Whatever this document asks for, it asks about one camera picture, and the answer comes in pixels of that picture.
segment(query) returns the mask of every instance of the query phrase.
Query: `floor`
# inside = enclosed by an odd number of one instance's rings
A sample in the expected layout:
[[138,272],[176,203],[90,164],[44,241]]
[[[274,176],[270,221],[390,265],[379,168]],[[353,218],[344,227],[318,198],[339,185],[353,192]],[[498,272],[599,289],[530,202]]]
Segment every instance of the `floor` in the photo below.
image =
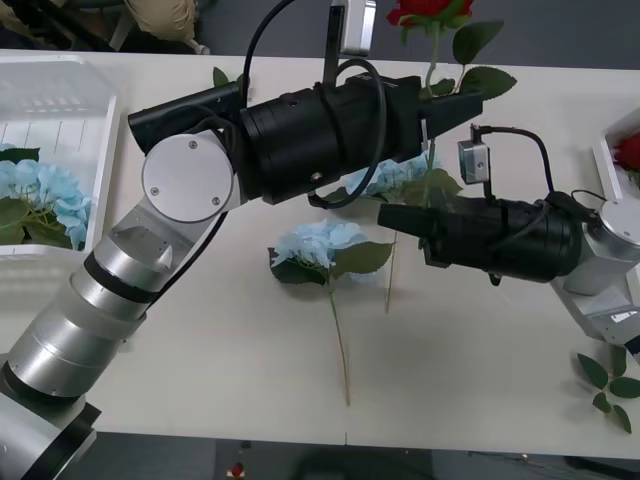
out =
[[103,433],[63,480],[222,480],[237,462],[249,480],[572,480],[640,478],[640,462],[610,461],[617,476],[575,470],[563,457],[445,450],[329,447]]

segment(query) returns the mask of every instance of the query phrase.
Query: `black cable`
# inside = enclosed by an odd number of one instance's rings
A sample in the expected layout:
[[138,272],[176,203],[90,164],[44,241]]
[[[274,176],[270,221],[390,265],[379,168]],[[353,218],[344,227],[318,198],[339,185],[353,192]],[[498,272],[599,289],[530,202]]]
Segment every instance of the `black cable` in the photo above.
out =
[[249,100],[249,79],[251,73],[251,61],[253,60],[253,54],[256,51],[256,47],[258,46],[258,42],[260,41],[260,37],[267,29],[271,21],[285,8],[287,8],[290,4],[295,2],[295,0],[282,0],[278,5],[273,7],[273,9],[267,14],[266,17],[260,22],[260,25],[256,29],[253,37],[251,38],[251,42],[249,43],[249,48],[247,49],[247,55],[244,57],[244,69],[242,70],[242,78],[244,81],[242,82],[242,106],[247,108],[247,102]]
[[195,263],[195,261],[200,257],[200,255],[202,255],[202,253],[207,249],[207,247],[209,246],[209,244],[211,243],[211,241],[213,240],[213,238],[216,236],[216,234],[218,233],[218,230],[220,230],[220,227],[222,227],[222,224],[224,223],[225,218],[227,218],[229,212],[224,212],[222,214],[220,214],[220,216],[218,217],[218,221],[216,222],[216,224],[213,226],[213,228],[211,229],[211,231],[207,234],[207,236],[205,237],[204,241],[200,244],[200,246],[198,247],[198,249],[193,252],[193,255],[191,255],[189,257],[189,260],[187,260],[185,262],[185,264],[182,266],[182,268],[180,270],[178,270],[173,277],[171,277],[169,279],[169,281],[164,285],[164,287],[162,287],[162,289],[160,289],[160,291],[158,292],[158,295],[156,296],[156,298],[153,300],[153,302],[151,302],[151,304],[149,305],[149,307],[151,307],[154,303],[156,303],[158,300],[160,300],[162,298],[162,296],[167,293],[167,290],[169,290],[171,287],[173,287],[173,285],[180,280],[180,278],[182,278],[182,276],[187,272],[187,270],[189,270],[191,268],[191,266]]
[[522,135],[523,137],[530,138],[538,145],[540,149],[540,153],[542,154],[542,163],[544,164],[544,175],[547,179],[547,187],[549,188],[549,192],[555,192],[553,188],[553,179],[551,178],[551,163],[549,162],[549,154],[547,153],[547,147],[545,147],[542,139],[537,136],[535,133],[530,132],[528,130],[523,130],[521,128],[513,128],[513,127],[491,127],[491,126],[483,126],[479,127],[481,135],[487,133],[511,133],[514,135]]
[[351,192],[346,198],[343,198],[342,200],[339,200],[337,202],[328,202],[315,193],[309,194],[309,202],[311,203],[311,205],[313,205],[314,207],[324,208],[325,210],[342,208],[356,200],[362,194],[362,192],[364,192],[364,189],[367,188],[367,185],[369,185],[369,182],[371,181],[371,178],[373,178],[373,174],[375,173],[376,168],[378,167],[378,164],[382,160],[382,156],[384,154],[384,144],[387,137],[387,99],[385,96],[384,82],[382,81],[382,78],[380,78],[380,74],[375,69],[375,67],[361,58],[352,58],[351,60],[347,60],[338,67],[337,73],[338,75],[340,75],[347,68],[354,66],[364,68],[369,73],[369,75],[371,75],[371,79],[375,84],[376,96],[378,97],[378,125],[375,130],[375,133],[377,135],[376,146],[373,151],[373,156],[371,157],[371,164],[369,165],[369,169],[365,173],[364,178],[356,187],[356,189]]
[[531,230],[533,230],[533,227],[535,227],[540,222],[542,222],[545,218],[547,218],[547,215],[549,214],[550,210],[551,210],[551,205],[549,204],[549,202],[544,202],[543,201],[542,208],[540,209],[538,214],[529,223],[527,223],[524,227],[522,227],[520,230],[518,230],[514,234],[503,238],[502,240],[496,242],[493,245],[490,245],[489,246],[489,250],[491,250],[491,251],[499,250],[499,249],[501,249],[503,247],[506,247],[507,245],[509,245],[514,240],[517,240],[518,238],[524,237]]
[[596,197],[597,199],[602,200],[603,202],[607,201],[607,199],[604,198],[602,195],[598,195],[597,193],[592,192],[591,190],[583,190],[581,188],[578,188],[577,190],[574,190],[573,192],[571,192],[571,198],[573,198],[574,200],[576,200],[576,197],[575,197],[576,193],[586,193],[587,195],[591,195],[592,197]]
[[[486,135],[489,133],[511,133],[513,135],[521,135],[523,137],[530,138],[531,140],[536,142],[536,144],[538,145],[538,148],[540,149],[540,154],[542,155],[542,163],[544,165],[544,175],[547,180],[547,187],[549,189],[549,193],[555,192],[555,189],[553,187],[553,178],[551,177],[551,162],[549,161],[549,153],[547,152],[547,147],[544,145],[544,142],[538,135],[528,130],[523,130],[521,128],[492,127],[488,125],[478,127],[478,132],[480,136]],[[544,221],[547,218],[547,215],[549,214],[550,210],[551,210],[551,205],[549,204],[549,202],[544,201],[542,208],[540,209],[540,212],[538,212],[538,214],[528,224],[526,224],[517,232],[499,240],[493,245],[490,245],[489,249],[491,251],[499,250],[509,245],[514,240],[524,237],[529,232],[531,232],[531,230],[533,230],[533,228],[536,225],[538,225],[540,222]]]
[[211,110],[208,107],[205,107],[204,105],[198,105],[195,103],[188,103],[186,105],[180,105],[179,107],[173,108],[171,110],[168,110],[166,112],[164,112],[162,115],[160,115],[158,118],[156,118],[154,120],[154,122],[151,124],[151,126],[149,127],[148,130],[150,130],[151,135],[149,135],[147,137],[147,142],[146,142],[146,150],[147,152],[149,152],[151,150],[151,148],[153,148],[157,143],[156,142],[156,138],[158,138],[158,136],[161,133],[161,129],[159,128],[162,121],[166,120],[166,118],[169,115],[174,115],[175,113],[181,111],[181,110],[188,110],[188,109],[194,109],[194,110],[200,110],[201,112],[203,112],[204,114],[207,115],[207,117],[217,117],[216,113]]

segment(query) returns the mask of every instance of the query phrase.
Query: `white tray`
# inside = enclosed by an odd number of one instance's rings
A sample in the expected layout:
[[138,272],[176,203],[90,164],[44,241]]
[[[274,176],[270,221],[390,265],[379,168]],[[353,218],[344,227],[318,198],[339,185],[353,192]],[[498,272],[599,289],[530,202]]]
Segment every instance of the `white tray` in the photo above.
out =
[[119,120],[115,88],[80,57],[0,57],[0,142],[40,147],[40,161],[71,170],[91,196],[83,251],[0,246],[0,263],[78,260],[93,249],[102,236]]
[[[596,165],[607,200],[624,200],[640,205],[640,189],[629,180],[626,172],[614,162],[614,147],[618,142],[640,131],[640,108],[607,128],[593,146]],[[640,266],[627,274],[631,298],[640,305]]]

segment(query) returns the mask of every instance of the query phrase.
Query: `white table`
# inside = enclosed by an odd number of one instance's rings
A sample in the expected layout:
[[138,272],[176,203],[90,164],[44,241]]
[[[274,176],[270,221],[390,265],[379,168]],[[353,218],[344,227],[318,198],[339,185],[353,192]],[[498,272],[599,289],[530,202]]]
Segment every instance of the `white table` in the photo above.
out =
[[[213,66],[233,77],[242,64],[232,57],[85,57],[118,85],[126,112],[208,88]],[[375,64],[387,76],[426,73],[423,64]],[[456,67],[440,73],[447,68]],[[602,128],[637,108],[640,72],[507,70],[518,85],[486,104],[476,122],[536,131],[549,149],[558,189],[599,190],[591,142]],[[258,58],[253,100],[309,87],[321,72],[316,59]],[[440,158],[456,177],[455,142],[467,136],[467,127],[460,127],[439,142]],[[496,194],[528,201],[545,195],[532,142],[509,136],[488,142]],[[142,195],[143,155],[125,118],[116,155],[108,225]],[[576,352],[598,356],[603,346],[582,334],[549,286],[506,279],[494,288],[481,272],[426,267],[416,242],[406,236],[400,237],[389,315],[384,313],[386,275],[377,286],[338,292],[351,363],[352,406],[346,408],[328,301],[315,286],[283,288],[267,263],[266,249],[282,233],[326,215],[304,198],[277,207],[255,201],[234,211],[201,260],[150,311],[129,351],[90,392],[89,400],[103,410],[97,428],[639,456],[640,435],[629,437],[606,422],[591,406],[595,392],[574,370]],[[336,215],[365,224],[374,240],[392,238],[375,226],[369,207]],[[12,345],[48,295],[3,301],[0,351]],[[640,401],[620,403],[640,430]]]

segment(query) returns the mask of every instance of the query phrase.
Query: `flower stem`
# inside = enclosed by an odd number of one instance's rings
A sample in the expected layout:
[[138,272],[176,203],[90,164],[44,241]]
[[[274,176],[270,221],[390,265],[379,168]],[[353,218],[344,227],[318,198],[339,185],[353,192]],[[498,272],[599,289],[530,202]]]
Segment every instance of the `flower stem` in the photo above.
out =
[[453,89],[453,93],[458,93],[460,91],[460,85],[462,85],[462,79],[464,78],[464,74],[466,71],[467,71],[467,66],[463,65],[462,73],[460,74],[460,78],[458,79],[458,84],[456,85],[456,88]]
[[427,158],[427,171],[424,174],[424,193],[422,197],[422,204],[425,208],[429,207],[429,181],[431,180],[431,173],[433,172],[433,163],[436,158],[436,141],[435,139],[429,142],[429,157]]
[[342,356],[342,374],[344,376],[344,393],[347,402],[347,407],[351,405],[351,392],[349,389],[349,369],[347,367],[347,356],[344,350],[344,343],[342,341],[342,332],[340,330],[340,322],[338,321],[338,312],[336,311],[336,302],[333,299],[333,288],[329,287],[329,301],[331,302],[331,310],[333,311],[333,318],[336,321],[336,332],[338,332],[338,342],[340,343],[340,355]]
[[427,91],[429,92],[429,96],[433,97],[433,92],[431,91],[431,77],[433,76],[433,72],[436,69],[436,64],[438,63],[438,49],[440,47],[440,23],[433,23],[433,51],[431,53],[431,65],[429,65],[429,71],[427,72],[426,85]]
[[389,271],[389,288],[387,289],[387,303],[385,304],[385,312],[389,313],[389,303],[391,302],[391,284],[393,282],[393,261],[396,258],[396,243],[398,242],[398,231],[393,235],[393,247],[391,247],[391,268]]

